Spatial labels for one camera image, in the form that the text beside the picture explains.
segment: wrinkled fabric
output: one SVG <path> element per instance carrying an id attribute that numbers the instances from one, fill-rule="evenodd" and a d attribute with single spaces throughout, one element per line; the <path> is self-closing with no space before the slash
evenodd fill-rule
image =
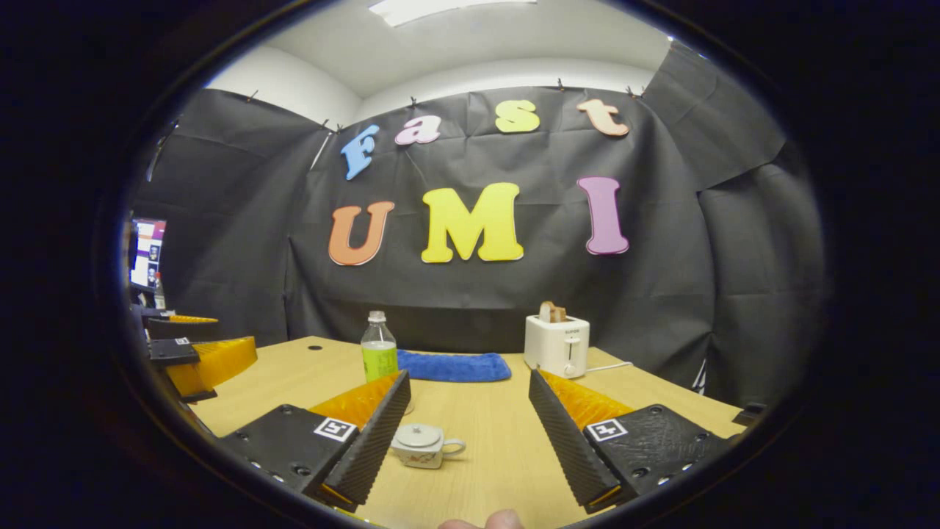
<path id="1" fill-rule="evenodd" d="M 619 109 L 605 136 L 576 106 Z M 495 107 L 536 106 L 538 129 L 502 134 Z M 414 117 L 431 143 L 400 146 Z M 378 125 L 370 165 L 347 181 L 340 150 Z M 798 151 L 740 84 L 674 46 L 644 97 L 591 88 L 501 88 L 419 102 L 329 136 L 312 121 L 203 90 L 169 139 L 137 216 L 168 221 L 161 271 L 179 313 L 220 318 L 259 345 L 318 335 L 357 341 L 383 310 L 398 343 L 442 352 L 521 352 L 527 315 L 552 300 L 590 322 L 591 345 L 705 394 L 768 402 L 799 377 L 825 293 L 821 222 Z M 311 163 L 323 146 L 316 165 Z M 630 248 L 592 255 L 577 180 L 618 181 Z M 426 264 L 423 195 L 453 188 L 468 210 L 488 184 L 520 187 L 514 262 Z M 382 246 L 359 266 L 327 252 L 332 214 L 391 200 Z"/>

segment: orange letter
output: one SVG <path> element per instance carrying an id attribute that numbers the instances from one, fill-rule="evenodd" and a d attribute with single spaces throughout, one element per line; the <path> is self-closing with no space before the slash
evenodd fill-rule
<path id="1" fill-rule="evenodd" d="M 395 209 L 394 202 L 375 202 L 367 211 L 372 215 L 368 222 L 366 243 L 359 248 L 350 248 L 350 233 L 353 221 L 362 211 L 359 206 L 346 206 L 333 212 L 333 231 L 330 233 L 330 259 L 337 265 L 359 266 L 368 263 L 379 251 L 385 233 L 385 217 Z"/>
<path id="2" fill-rule="evenodd" d="M 585 101 L 576 108 L 587 112 L 590 124 L 608 136 L 623 136 L 630 132 L 630 127 L 623 123 L 614 123 L 614 119 L 610 117 L 611 114 L 618 113 L 617 108 L 604 104 L 600 99 Z"/>

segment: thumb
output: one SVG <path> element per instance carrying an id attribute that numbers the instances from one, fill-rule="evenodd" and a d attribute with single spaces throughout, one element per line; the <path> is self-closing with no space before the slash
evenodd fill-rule
<path id="1" fill-rule="evenodd" d="M 480 529 L 472 523 L 463 520 L 448 520 L 437 526 L 437 529 Z"/>
<path id="2" fill-rule="evenodd" d="M 519 515 L 513 509 L 496 511 L 486 519 L 485 529 L 524 529 Z"/>

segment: blue towel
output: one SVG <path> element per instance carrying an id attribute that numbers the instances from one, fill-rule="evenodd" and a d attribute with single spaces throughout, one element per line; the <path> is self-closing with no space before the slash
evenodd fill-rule
<path id="1" fill-rule="evenodd" d="M 496 353 L 419 355 L 399 349 L 399 369 L 407 369 L 411 378 L 444 382 L 491 382 L 511 375 L 506 361 Z"/>

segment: table surface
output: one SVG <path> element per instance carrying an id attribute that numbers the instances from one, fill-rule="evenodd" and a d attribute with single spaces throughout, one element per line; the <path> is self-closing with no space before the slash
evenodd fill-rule
<path id="1" fill-rule="evenodd" d="M 310 350 L 319 345 L 320 350 Z M 521 354 L 502 355 L 512 377 L 498 382 L 412 379 L 415 409 L 401 423 L 441 426 L 467 443 L 437 470 L 405 467 L 389 451 L 356 516 L 398 529 L 434 529 L 459 518 L 482 526 L 501 508 L 519 512 L 526 527 L 559 527 L 588 515 L 574 501 L 561 466 L 528 400 L 529 370 Z M 587 367 L 619 363 L 592 347 Z M 193 406 L 225 436 L 281 404 L 310 408 L 365 383 L 359 344 L 307 337 L 258 349 L 258 361 L 216 386 L 218 397 Z M 587 373 L 577 383 L 633 408 L 662 404 L 713 433 L 744 430 L 740 409 L 686 390 L 633 366 Z"/>

